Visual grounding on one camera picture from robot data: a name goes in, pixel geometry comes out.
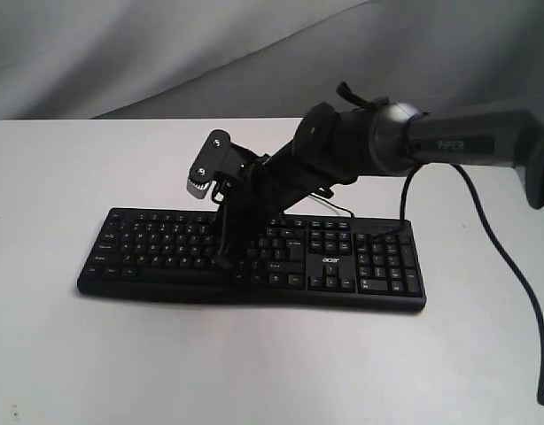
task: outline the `keyboard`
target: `keyboard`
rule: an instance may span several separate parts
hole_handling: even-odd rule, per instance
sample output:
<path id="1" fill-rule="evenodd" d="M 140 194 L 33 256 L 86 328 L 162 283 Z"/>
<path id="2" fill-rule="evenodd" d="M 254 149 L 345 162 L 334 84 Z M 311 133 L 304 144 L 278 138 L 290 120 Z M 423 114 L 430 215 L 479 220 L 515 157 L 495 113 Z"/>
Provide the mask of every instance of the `keyboard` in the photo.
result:
<path id="1" fill-rule="evenodd" d="M 113 208 L 77 287 L 107 298 L 419 311 L 425 291 L 407 221 L 286 215 L 234 273 L 213 261 L 214 212 Z"/>

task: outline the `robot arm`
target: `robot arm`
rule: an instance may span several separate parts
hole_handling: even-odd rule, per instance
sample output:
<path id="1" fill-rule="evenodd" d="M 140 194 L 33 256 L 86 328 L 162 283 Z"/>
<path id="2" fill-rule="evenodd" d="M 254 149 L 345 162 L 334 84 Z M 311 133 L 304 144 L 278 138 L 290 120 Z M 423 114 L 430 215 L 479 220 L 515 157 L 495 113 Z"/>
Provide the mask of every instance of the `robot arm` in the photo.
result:
<path id="1" fill-rule="evenodd" d="M 357 108 L 336 112 L 319 104 L 293 139 L 273 156 L 258 156 L 215 130 L 189 174 L 188 191 L 202 198 L 215 182 L 221 248 L 215 260 L 230 268 L 268 220 L 311 193 L 329 198 L 334 184 L 362 175 L 403 176 L 416 165 L 510 166 L 532 208 L 544 206 L 544 126 L 527 110 L 480 105 L 426 113 L 409 104 L 372 102 L 345 83 L 338 93 Z"/>

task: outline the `white table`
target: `white table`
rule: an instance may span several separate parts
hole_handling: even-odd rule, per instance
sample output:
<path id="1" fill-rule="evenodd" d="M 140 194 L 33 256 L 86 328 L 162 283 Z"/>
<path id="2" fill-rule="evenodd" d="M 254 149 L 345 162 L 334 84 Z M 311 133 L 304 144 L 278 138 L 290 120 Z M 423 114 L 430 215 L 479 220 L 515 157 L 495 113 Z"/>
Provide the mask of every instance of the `white table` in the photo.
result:
<path id="1" fill-rule="evenodd" d="M 213 209 L 185 191 L 214 128 L 274 152 L 297 120 L 0 122 L 0 424 L 544 424 L 519 282 L 460 176 L 414 180 L 418 315 L 89 299 L 75 280 L 112 206 Z M 544 310 L 544 210 L 508 169 L 468 167 Z M 402 179 L 334 201 L 395 217 Z M 333 214 L 312 200 L 295 213 Z"/>

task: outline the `cable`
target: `cable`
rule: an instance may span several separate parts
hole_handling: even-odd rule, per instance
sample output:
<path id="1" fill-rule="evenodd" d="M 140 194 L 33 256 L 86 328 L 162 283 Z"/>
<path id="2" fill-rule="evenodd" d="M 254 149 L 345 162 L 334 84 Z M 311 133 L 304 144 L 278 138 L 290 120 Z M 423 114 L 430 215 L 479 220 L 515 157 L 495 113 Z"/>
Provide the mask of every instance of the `cable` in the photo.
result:
<path id="1" fill-rule="evenodd" d="M 315 199 L 315 200 L 317 200 L 317 201 L 324 202 L 325 204 L 330 205 L 330 206 L 332 206 L 333 208 L 336 208 L 336 209 L 338 209 L 338 210 L 340 210 L 340 211 L 344 211 L 344 212 L 348 213 L 349 216 L 350 216 L 352 219 L 355 218 L 354 212 L 352 212 L 351 210 L 347 210 L 346 208 L 343 208 L 342 206 L 333 204 L 332 202 L 328 201 L 327 199 L 325 199 L 325 198 L 323 198 L 323 197 L 318 197 L 315 193 L 310 193 L 308 196 L 309 196 L 309 197 L 312 197 L 313 199 Z"/>
<path id="2" fill-rule="evenodd" d="M 408 196 L 408 189 L 410 186 L 410 183 L 412 182 L 412 178 L 414 175 L 422 168 L 424 165 L 417 166 L 412 169 L 408 177 L 406 178 L 406 181 L 404 182 L 404 187 L 402 188 L 402 196 L 400 200 L 400 223 L 403 226 L 405 216 L 406 216 L 406 200 Z M 540 376 L 538 377 L 538 390 L 536 393 L 536 399 L 538 403 L 542 406 L 544 406 L 544 316 L 541 312 L 540 303 L 538 302 L 538 299 L 536 297 L 536 294 L 534 293 L 532 286 L 530 283 L 526 280 L 523 273 L 520 271 L 514 260 L 508 255 L 508 253 L 504 250 L 501 243 L 497 239 L 496 235 L 494 234 L 493 230 L 491 229 L 491 225 L 488 222 L 488 219 L 485 216 L 485 211 L 483 211 L 483 205 L 481 204 L 480 199 L 478 198 L 477 189 L 475 188 L 475 184 L 470 179 L 467 172 L 458 165 L 451 166 L 461 175 L 461 177 L 465 180 L 465 183 L 467 184 L 467 188 L 469 189 L 470 195 L 473 198 L 473 203 L 475 204 L 475 208 L 477 209 L 477 215 L 478 218 L 481 221 L 481 224 L 483 225 L 483 229 L 486 232 L 486 235 L 488 236 L 489 240 L 493 244 L 494 248 L 501 254 L 502 259 L 506 262 L 506 264 L 510 267 L 510 270 L 512 270 L 512 273 L 517 277 L 517 279 L 522 284 L 522 287 L 524 288 L 526 295 L 530 299 L 530 303 L 532 304 L 532 309 L 534 310 L 534 314 L 536 316 L 536 322 L 538 323 L 538 333 L 540 334 Z"/>

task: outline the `black cable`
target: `black cable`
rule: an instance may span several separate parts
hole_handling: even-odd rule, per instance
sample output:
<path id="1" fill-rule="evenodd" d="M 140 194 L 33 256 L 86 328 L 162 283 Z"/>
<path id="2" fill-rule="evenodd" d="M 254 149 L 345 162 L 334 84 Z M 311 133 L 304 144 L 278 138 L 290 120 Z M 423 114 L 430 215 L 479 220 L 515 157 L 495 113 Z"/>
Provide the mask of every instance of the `black cable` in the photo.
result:
<path id="1" fill-rule="evenodd" d="M 312 197 L 313 199 L 316 199 L 316 200 L 318 200 L 318 201 L 320 201 L 320 202 L 324 202 L 325 204 L 330 205 L 330 206 L 332 206 L 333 208 L 336 208 L 336 209 L 338 209 L 338 210 L 340 210 L 340 211 L 344 211 L 344 212 L 348 213 L 349 216 L 350 216 L 352 219 L 355 218 L 354 212 L 352 212 L 351 210 L 347 210 L 346 208 L 343 208 L 342 206 L 333 204 L 332 202 L 328 201 L 327 199 L 325 199 L 325 198 L 323 198 L 323 197 L 318 197 L 315 193 L 310 193 L 308 196 L 309 196 L 309 197 Z"/>
<path id="2" fill-rule="evenodd" d="M 420 170 L 420 168 L 422 168 L 422 166 L 423 165 L 413 168 L 410 174 L 408 175 L 406 181 L 404 182 L 404 187 L 402 188 L 402 196 L 400 200 L 400 223 L 402 225 L 404 223 L 405 216 L 406 216 L 406 199 L 408 196 L 408 188 L 410 186 L 410 183 L 412 182 L 412 178 Z M 469 188 L 470 195 L 473 198 L 473 203 L 475 204 L 475 208 L 477 209 L 478 218 L 480 219 L 481 224 L 483 225 L 483 229 L 485 230 L 486 235 L 490 239 L 494 248 L 496 248 L 499 254 L 501 254 L 502 259 L 504 259 L 506 264 L 510 267 L 510 270 L 512 270 L 512 273 L 514 273 L 514 275 L 520 281 L 520 283 L 522 284 L 522 287 L 524 288 L 526 292 L 526 295 L 528 295 L 528 298 L 530 298 L 530 303 L 532 304 L 532 309 L 534 310 L 534 314 L 536 316 L 536 322 L 538 323 L 538 333 L 540 334 L 540 376 L 538 378 L 538 391 L 536 393 L 536 399 L 538 400 L 538 403 L 540 405 L 544 406 L 544 316 L 541 312 L 540 303 L 538 302 L 538 299 L 536 298 L 536 294 L 534 293 L 532 286 L 526 280 L 525 276 L 520 271 L 520 269 L 518 268 L 514 260 L 504 250 L 501 243 L 499 242 L 496 235 L 494 234 L 493 230 L 491 229 L 491 225 L 489 224 L 488 219 L 485 216 L 485 212 L 483 211 L 483 205 L 481 204 L 481 201 L 478 198 L 477 189 L 475 188 L 473 181 L 470 179 L 467 172 L 462 169 L 462 167 L 458 165 L 453 165 L 453 164 L 451 164 L 451 166 L 465 180 L 465 183 L 467 184 L 467 188 Z"/>

